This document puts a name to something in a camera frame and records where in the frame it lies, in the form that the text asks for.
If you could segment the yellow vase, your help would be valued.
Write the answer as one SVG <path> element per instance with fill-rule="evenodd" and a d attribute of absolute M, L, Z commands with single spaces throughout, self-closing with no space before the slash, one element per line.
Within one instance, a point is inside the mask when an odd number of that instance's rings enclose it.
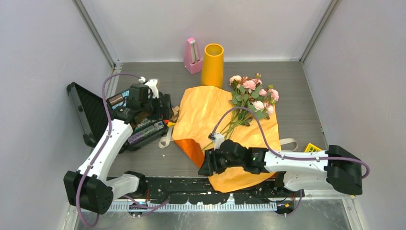
<path fill-rule="evenodd" d="M 201 83 L 203 86 L 223 87 L 224 48 L 220 44 L 208 44 L 204 48 Z"/>

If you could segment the cream ribbon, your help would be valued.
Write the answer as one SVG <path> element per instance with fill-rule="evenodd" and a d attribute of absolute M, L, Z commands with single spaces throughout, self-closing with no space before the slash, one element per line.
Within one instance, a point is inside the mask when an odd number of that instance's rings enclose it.
<path fill-rule="evenodd" d="M 168 128 L 168 131 L 166 133 L 165 136 L 163 136 L 159 142 L 158 142 L 158 146 L 161 149 L 166 148 L 173 140 L 172 138 L 172 132 L 173 132 L 173 126 Z M 281 145 L 286 145 L 286 144 L 294 144 L 294 148 L 291 151 L 296 151 L 299 147 L 298 142 L 294 139 L 294 138 L 284 138 L 284 139 L 280 139 L 280 144 Z"/>

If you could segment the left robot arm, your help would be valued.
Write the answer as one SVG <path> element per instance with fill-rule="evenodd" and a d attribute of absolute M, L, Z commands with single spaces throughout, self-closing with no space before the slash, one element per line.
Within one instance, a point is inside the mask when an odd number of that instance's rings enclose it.
<path fill-rule="evenodd" d="M 87 211 L 104 214 L 112 202 L 131 194 L 142 198 L 148 192 L 146 177 L 126 171 L 109 179 L 117 155 L 138 150 L 167 133 L 172 115 L 171 97 L 160 92 L 157 80 L 133 84 L 103 99 L 73 82 L 67 86 L 83 129 L 83 139 L 92 153 L 76 171 L 68 171 L 64 186 L 68 202 Z"/>

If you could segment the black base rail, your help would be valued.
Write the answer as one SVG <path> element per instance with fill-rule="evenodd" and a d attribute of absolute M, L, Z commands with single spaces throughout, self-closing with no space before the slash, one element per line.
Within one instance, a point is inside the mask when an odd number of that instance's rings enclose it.
<path fill-rule="evenodd" d="M 225 204 L 229 199 L 237 205 L 268 204 L 305 196 L 304 191 L 292 192 L 277 187 L 273 179 L 233 192 L 216 191 L 203 177 L 147 177 L 145 182 L 142 192 L 129 193 L 127 196 L 153 204 L 168 200 L 170 204 L 180 205 L 188 202 L 193 205 Z"/>

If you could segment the orange yellow wrapping paper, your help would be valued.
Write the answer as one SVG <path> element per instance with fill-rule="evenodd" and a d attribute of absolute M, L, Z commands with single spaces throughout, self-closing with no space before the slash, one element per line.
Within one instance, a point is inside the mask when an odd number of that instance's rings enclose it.
<path fill-rule="evenodd" d="M 225 97 L 227 91 L 214 86 L 199 86 L 186 89 L 180 102 L 180 114 L 172 137 L 175 143 L 184 151 L 191 161 L 200 168 L 203 164 L 205 146 L 213 147 L 208 135 L 209 125 L 215 115 L 209 112 L 217 105 L 221 97 Z M 221 174 L 210 176 L 209 182 L 219 192 L 232 192 L 235 190 L 257 185 L 275 174 L 261 173 L 251 174 L 242 167 L 227 168 Z"/>

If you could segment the black open case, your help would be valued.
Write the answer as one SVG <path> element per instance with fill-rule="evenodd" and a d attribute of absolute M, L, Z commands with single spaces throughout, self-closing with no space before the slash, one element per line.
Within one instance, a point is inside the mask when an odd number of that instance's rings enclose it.
<path fill-rule="evenodd" d="M 78 114 L 84 143 L 89 147 L 96 147 L 108 126 L 107 113 L 112 119 L 124 118 L 131 125 L 133 132 L 120 149 L 136 151 L 146 144 L 164 136 L 168 131 L 169 120 L 161 116 L 158 120 L 145 118 L 135 121 L 134 115 L 125 107 L 129 91 L 126 90 L 115 96 L 103 99 L 91 91 L 73 82 L 67 86 L 67 93 L 71 97 Z"/>

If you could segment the pink metronome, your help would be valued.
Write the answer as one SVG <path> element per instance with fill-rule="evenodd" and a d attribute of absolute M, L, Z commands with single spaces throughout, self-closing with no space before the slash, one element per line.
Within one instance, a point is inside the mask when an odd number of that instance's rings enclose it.
<path fill-rule="evenodd" d="M 203 59 L 198 50 L 197 42 L 193 37 L 186 41 L 183 65 L 190 74 L 198 73 L 203 68 Z"/>

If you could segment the pink flower bouquet orange wrap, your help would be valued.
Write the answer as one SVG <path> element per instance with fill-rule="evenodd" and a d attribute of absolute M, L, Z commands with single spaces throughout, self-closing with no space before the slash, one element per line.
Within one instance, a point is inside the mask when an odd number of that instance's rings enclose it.
<path fill-rule="evenodd" d="M 280 150 L 275 105 L 279 93 L 272 85 L 263 85 L 261 74 L 254 77 L 234 75 L 229 79 L 231 92 L 221 97 L 209 112 L 215 115 L 208 131 L 218 133 L 245 147 L 265 147 Z"/>

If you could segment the wooden blocks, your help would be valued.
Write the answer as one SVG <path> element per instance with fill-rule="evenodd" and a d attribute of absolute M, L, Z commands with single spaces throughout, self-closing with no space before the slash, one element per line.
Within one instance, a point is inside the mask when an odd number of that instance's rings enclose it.
<path fill-rule="evenodd" d="M 179 118 L 180 107 L 175 106 L 172 108 L 172 111 L 173 111 L 173 116 L 171 117 L 170 121 L 173 123 L 176 123 Z"/>

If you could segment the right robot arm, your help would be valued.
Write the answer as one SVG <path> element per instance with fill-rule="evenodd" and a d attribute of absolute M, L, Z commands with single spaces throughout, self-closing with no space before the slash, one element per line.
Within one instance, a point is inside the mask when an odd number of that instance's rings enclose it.
<path fill-rule="evenodd" d="M 273 190 L 282 197 L 303 189 L 334 189 L 354 196 L 362 194 L 362 161 L 337 145 L 317 152 L 273 153 L 266 148 L 246 148 L 225 140 L 218 148 L 205 151 L 198 174 L 213 176 L 235 167 L 250 174 L 277 173 Z"/>

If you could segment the colourful toy brick stack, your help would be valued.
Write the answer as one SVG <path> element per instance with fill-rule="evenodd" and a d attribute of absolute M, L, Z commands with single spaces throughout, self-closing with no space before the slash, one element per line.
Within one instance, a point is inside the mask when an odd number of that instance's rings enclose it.
<path fill-rule="evenodd" d="M 319 152 L 322 149 L 317 147 L 316 145 L 312 144 L 312 143 L 308 143 L 304 152 Z"/>

